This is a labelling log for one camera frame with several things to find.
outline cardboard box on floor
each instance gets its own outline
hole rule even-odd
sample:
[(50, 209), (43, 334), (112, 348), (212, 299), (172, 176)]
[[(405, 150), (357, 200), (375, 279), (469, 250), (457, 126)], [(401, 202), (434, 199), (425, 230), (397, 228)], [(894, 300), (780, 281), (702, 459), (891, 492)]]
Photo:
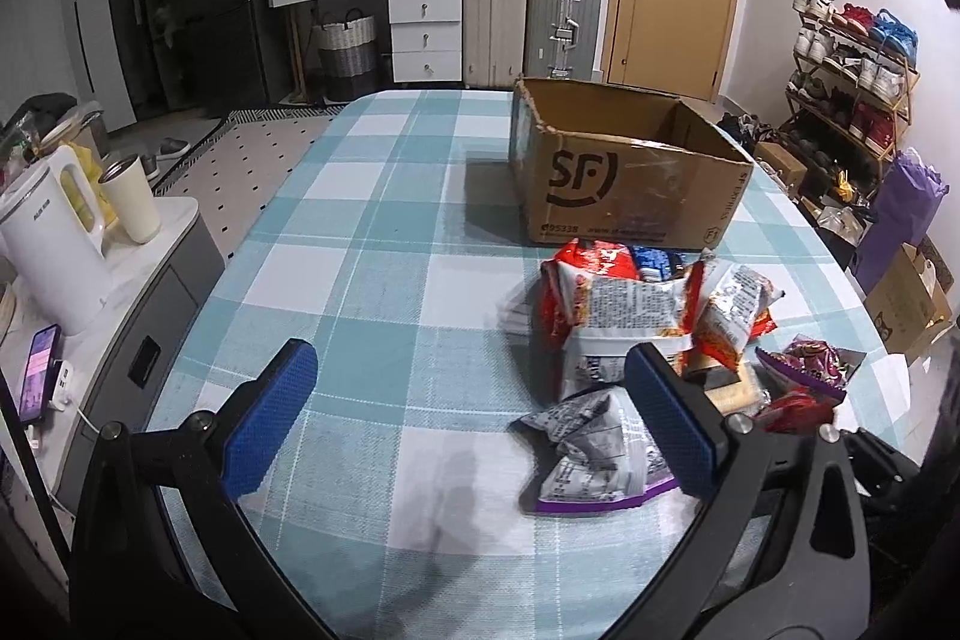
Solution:
[(689, 250), (720, 244), (754, 170), (678, 98), (534, 78), (515, 86), (510, 161), (534, 242)]
[(800, 183), (806, 176), (806, 167), (790, 154), (789, 150), (776, 142), (760, 142), (754, 150), (754, 158), (770, 165), (786, 186), (787, 194), (794, 199), (800, 191)]
[(887, 353), (904, 354), (907, 365), (923, 356), (933, 340), (952, 325), (940, 283), (930, 295), (920, 280), (925, 261), (923, 254), (904, 244), (863, 305)]

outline blue sneaker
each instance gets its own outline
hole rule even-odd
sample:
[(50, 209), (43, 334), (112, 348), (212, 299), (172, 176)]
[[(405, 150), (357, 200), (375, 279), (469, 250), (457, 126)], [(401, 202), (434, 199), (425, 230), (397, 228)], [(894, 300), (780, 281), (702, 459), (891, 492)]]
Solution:
[(882, 44), (889, 44), (894, 50), (906, 57), (911, 68), (917, 66), (917, 33), (909, 26), (901, 23), (886, 9), (874, 18), (874, 27), (870, 30), (870, 38)]

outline metal screw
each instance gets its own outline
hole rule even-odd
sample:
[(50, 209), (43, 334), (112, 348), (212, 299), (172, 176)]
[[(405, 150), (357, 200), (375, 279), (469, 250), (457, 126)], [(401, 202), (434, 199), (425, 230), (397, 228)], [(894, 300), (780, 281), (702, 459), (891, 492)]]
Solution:
[(823, 439), (826, 439), (827, 442), (837, 442), (840, 439), (840, 432), (837, 431), (837, 427), (832, 423), (824, 423), (821, 425), (820, 429), (817, 429), (818, 434)]
[(108, 423), (104, 423), (100, 428), (100, 437), (103, 439), (117, 439), (117, 437), (120, 437), (120, 432), (123, 432), (123, 427), (116, 421), (109, 421)]
[(205, 432), (213, 425), (213, 413), (210, 410), (197, 410), (186, 419), (186, 425), (191, 432)]
[(736, 434), (750, 434), (754, 430), (754, 423), (748, 415), (733, 413), (727, 417), (727, 428)]

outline drawer handle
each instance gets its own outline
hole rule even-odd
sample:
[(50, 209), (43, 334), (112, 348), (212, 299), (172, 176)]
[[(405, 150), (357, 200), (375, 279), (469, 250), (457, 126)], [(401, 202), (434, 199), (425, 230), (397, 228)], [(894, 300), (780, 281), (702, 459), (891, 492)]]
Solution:
[(131, 379), (133, 384), (140, 386), (141, 389), (145, 389), (147, 379), (157, 365), (157, 359), (159, 357), (160, 345), (152, 340), (152, 338), (146, 336), (140, 343), (140, 349), (137, 350), (133, 361), (130, 363), (130, 369), (127, 370), (127, 377)]

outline blue gripper pad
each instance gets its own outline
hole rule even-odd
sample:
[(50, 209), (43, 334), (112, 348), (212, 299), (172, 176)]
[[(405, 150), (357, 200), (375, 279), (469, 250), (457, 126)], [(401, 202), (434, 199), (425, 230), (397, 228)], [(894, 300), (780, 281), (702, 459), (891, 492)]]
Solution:
[(316, 384), (317, 351), (290, 339), (256, 380), (241, 384), (224, 402), (217, 427), (230, 429), (222, 481), (232, 501), (260, 487)]
[(623, 386), (653, 434), (683, 493), (713, 495), (726, 458), (723, 416), (698, 386), (682, 381), (653, 345), (635, 345), (623, 367)]

